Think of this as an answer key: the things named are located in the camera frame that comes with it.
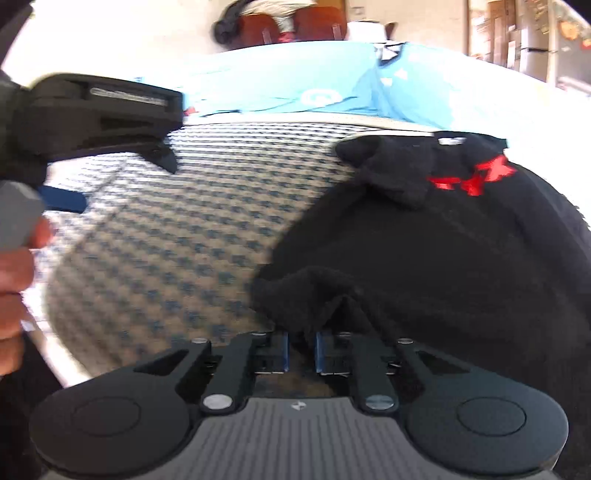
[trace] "gray ribbed panel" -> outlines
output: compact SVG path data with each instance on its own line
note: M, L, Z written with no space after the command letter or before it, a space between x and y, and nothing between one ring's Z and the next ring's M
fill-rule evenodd
M423 458L393 419L348 398L253 398L240 413L203 422L180 455L136 480L467 480ZM557 480L551 472L527 480ZM44 480L67 480L56 473Z

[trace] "human hand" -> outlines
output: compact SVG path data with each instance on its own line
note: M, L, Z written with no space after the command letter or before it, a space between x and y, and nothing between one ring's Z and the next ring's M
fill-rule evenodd
M27 308L20 292L28 288L35 275L35 262L30 248L43 248L52 237L49 221L41 218L26 247L0 252L0 375L21 365L21 320Z

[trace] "red under armour logo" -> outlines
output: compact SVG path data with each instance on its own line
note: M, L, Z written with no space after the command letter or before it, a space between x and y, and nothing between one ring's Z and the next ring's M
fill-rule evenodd
M464 190L471 197L478 197L484 192L484 184L486 181L499 181L504 177L513 175L517 170L510 165L507 165L507 157L499 155L484 163L476 165L476 172L472 178L462 180L459 177L429 177L429 181L433 183L435 188L440 190L454 190L454 185L459 183L460 188ZM486 170L486 176L483 177L480 171Z

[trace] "red chair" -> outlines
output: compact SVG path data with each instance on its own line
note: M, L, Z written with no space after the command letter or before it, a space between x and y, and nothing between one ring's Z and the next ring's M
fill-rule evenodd
M344 40L347 19L342 10L335 7L307 7L293 15L295 36L301 41Z
M278 43L279 26L270 15L244 15L238 20L239 35L234 48Z

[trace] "white wall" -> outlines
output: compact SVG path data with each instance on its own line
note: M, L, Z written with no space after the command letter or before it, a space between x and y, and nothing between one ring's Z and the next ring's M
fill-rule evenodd
M221 51L211 25L231 0L37 0L4 70L130 78Z
M365 0L366 17L398 22L395 40L465 53L466 0Z

